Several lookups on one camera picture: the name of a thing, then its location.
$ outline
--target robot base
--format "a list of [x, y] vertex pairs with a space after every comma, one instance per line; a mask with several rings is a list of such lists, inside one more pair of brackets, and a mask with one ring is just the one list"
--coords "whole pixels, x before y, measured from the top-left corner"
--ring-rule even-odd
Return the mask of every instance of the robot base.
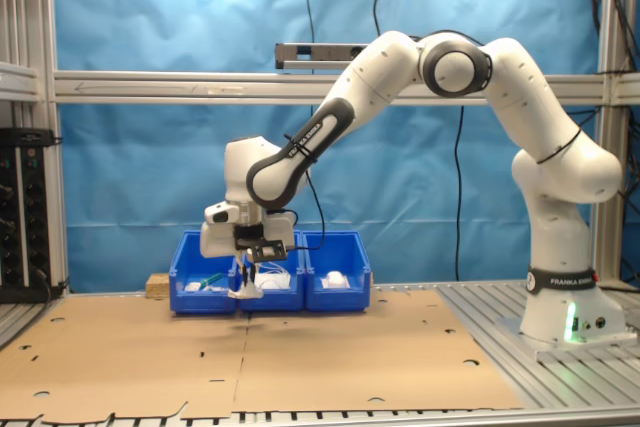
[[522, 323], [503, 319], [499, 324], [514, 347], [535, 360], [545, 352], [637, 344], [637, 334], [626, 325], [622, 307], [599, 287], [529, 294]]

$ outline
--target green object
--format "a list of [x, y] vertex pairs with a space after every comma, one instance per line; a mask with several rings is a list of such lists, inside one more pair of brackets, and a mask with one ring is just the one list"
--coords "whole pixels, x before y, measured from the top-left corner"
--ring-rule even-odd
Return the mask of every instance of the green object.
[[220, 280], [222, 277], [224, 277], [224, 274], [217, 273], [217, 274], [213, 274], [208, 279], [204, 279], [203, 281], [200, 282], [200, 290], [204, 289], [207, 285], [211, 285], [214, 282]]

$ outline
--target blue curtain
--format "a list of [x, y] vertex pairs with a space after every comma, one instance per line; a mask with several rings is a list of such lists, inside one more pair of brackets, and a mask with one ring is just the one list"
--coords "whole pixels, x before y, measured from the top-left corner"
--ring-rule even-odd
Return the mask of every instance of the blue curtain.
[[[310, 0], [317, 42], [376, 37], [373, 0]], [[309, 42], [306, 0], [55, 0], [60, 69], [273, 72], [277, 42]], [[518, 39], [547, 74], [596, 70], [589, 0], [379, 0], [383, 31], [457, 29]], [[71, 285], [143, 288], [185, 229], [224, 198], [223, 152], [261, 134], [282, 145], [300, 106], [63, 105]], [[453, 278], [456, 107], [393, 107], [314, 168], [327, 226], [362, 234], [378, 282]], [[511, 178], [517, 148], [488, 107], [460, 143], [463, 279], [523, 278], [529, 224]], [[320, 228], [308, 189], [292, 208]]]

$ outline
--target green status light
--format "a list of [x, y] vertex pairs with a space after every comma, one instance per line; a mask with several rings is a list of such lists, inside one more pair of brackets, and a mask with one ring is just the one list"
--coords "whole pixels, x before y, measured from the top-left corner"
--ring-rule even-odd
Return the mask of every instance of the green status light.
[[573, 320], [576, 317], [576, 303], [571, 302], [567, 308], [567, 323], [564, 327], [564, 340], [566, 342], [571, 341], [573, 336]]

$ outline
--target cardboard sheet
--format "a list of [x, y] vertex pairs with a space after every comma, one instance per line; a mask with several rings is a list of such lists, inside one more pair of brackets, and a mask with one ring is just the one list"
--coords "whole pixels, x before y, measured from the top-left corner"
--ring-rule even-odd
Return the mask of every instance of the cardboard sheet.
[[366, 314], [254, 316], [233, 410], [521, 406], [440, 296], [425, 291], [376, 293]]
[[72, 297], [0, 351], [0, 418], [91, 423], [168, 417], [185, 404], [185, 419], [521, 407], [428, 291], [376, 293], [361, 314], [251, 320], [175, 317], [166, 300]]
[[166, 417], [187, 402], [186, 417], [229, 416], [246, 330], [166, 300], [72, 297], [0, 352], [0, 418]]

